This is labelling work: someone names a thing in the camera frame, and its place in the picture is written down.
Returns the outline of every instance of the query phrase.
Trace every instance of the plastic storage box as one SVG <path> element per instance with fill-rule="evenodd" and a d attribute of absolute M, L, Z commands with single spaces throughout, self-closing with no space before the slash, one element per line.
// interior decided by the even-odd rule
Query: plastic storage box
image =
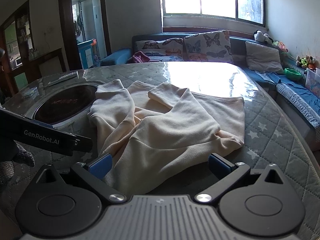
<path fill-rule="evenodd" d="M 320 98 L 320 75 L 309 69 L 307 69 L 306 88 Z"/>

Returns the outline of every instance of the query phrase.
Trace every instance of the metal screw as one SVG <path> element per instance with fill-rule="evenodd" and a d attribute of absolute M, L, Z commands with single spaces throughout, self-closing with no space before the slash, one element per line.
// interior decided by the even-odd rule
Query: metal screw
<path fill-rule="evenodd" d="M 121 194 L 111 194 L 109 200 L 111 202 L 119 203 L 125 200 L 125 196 Z"/>
<path fill-rule="evenodd" d="M 209 194 L 198 194 L 196 195 L 196 200 L 202 203 L 210 202 L 212 197 Z"/>

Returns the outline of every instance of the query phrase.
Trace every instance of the black glass cooktop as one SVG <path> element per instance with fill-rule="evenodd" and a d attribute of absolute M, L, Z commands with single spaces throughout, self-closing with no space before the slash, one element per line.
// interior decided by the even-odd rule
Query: black glass cooktop
<path fill-rule="evenodd" d="M 90 85 L 63 90 L 45 101 L 35 112 L 34 119 L 47 124 L 63 122 L 86 109 L 95 101 L 97 88 Z"/>

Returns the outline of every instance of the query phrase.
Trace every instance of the doorway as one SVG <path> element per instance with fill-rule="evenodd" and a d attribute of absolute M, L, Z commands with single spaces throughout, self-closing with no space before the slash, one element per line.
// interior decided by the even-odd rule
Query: doorway
<path fill-rule="evenodd" d="M 100 61 L 111 54 L 106 5 L 102 1 L 59 0 L 70 70 L 100 66 Z"/>

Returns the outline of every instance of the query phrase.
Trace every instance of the blue towel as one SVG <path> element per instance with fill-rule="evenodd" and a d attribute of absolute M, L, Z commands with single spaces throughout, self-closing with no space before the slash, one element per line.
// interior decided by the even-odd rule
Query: blue towel
<path fill-rule="evenodd" d="M 286 84 L 295 93 L 297 93 L 318 115 L 320 115 L 320 99 L 315 96 L 304 86 L 291 81 L 285 75 L 277 75 L 276 73 L 267 73 L 267 76 L 277 85 L 279 83 Z"/>

